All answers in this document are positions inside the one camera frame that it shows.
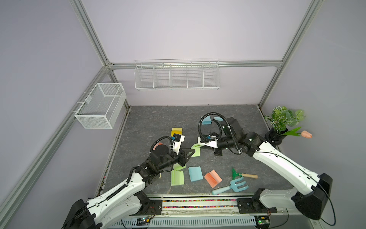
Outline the light green memo pad small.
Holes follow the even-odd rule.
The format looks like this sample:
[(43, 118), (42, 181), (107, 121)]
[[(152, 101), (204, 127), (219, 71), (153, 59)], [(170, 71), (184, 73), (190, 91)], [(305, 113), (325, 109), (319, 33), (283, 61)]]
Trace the light green memo pad small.
[(194, 144), (191, 149), (194, 150), (194, 153), (192, 154), (192, 157), (199, 157), (200, 153), (201, 153), (201, 147), (203, 147), (203, 145), (200, 144)]

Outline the torn light blue page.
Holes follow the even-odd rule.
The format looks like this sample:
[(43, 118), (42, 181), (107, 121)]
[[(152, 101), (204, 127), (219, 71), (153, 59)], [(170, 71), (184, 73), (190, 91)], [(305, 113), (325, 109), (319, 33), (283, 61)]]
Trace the torn light blue page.
[(220, 122), (223, 121), (223, 118), (221, 118), (221, 117), (215, 117), (214, 119), (217, 121), (220, 121)]

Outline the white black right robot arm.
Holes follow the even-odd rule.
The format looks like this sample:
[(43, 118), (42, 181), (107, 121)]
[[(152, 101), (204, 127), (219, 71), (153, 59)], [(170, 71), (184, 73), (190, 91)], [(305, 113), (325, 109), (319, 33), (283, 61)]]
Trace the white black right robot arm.
[(300, 166), (259, 134), (245, 133), (232, 117), (226, 119), (219, 113), (208, 113), (201, 117), (198, 133), (198, 144), (212, 148), (215, 155), (222, 155), (223, 149), (234, 148), (237, 154), (247, 154), (264, 163), (291, 183), (292, 189), (288, 190), (258, 189), (249, 202), (255, 212), (296, 209), (310, 219), (321, 219), (331, 201), (333, 180), (328, 174), (318, 175)]

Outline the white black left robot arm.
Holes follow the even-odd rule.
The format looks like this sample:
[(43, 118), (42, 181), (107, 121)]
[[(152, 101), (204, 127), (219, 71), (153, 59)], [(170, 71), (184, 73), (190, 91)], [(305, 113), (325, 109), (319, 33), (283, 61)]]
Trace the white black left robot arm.
[(62, 228), (106, 229), (121, 218), (147, 211), (150, 200), (143, 190), (175, 164), (185, 166), (194, 154), (193, 149), (181, 148), (184, 140), (178, 134), (156, 140), (146, 161), (132, 167), (127, 179), (93, 199), (73, 203)]

